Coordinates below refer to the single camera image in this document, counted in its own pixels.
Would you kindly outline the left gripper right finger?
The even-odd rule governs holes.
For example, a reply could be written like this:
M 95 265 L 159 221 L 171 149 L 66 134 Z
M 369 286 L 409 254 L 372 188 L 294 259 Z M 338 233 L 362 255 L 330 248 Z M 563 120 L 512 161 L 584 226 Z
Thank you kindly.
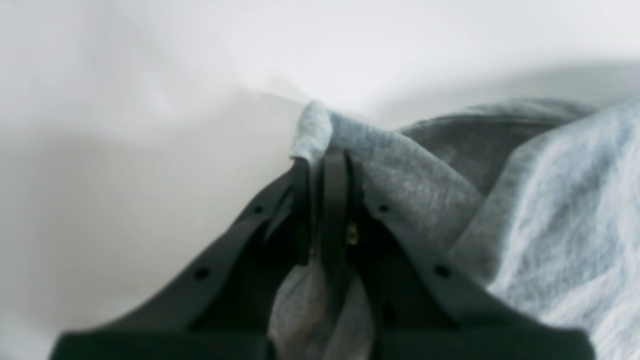
M 320 259 L 361 277 L 373 360 L 593 360 L 580 329 L 542 325 L 479 287 L 411 228 L 342 148 L 321 161 Z

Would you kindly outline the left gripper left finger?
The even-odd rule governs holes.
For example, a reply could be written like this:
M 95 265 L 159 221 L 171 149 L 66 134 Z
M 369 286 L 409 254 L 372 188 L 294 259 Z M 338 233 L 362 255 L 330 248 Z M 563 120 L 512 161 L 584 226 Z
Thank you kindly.
M 53 360 L 274 360 L 275 294 L 309 259 L 309 163 L 261 190 L 230 228 L 139 307 L 66 332 Z

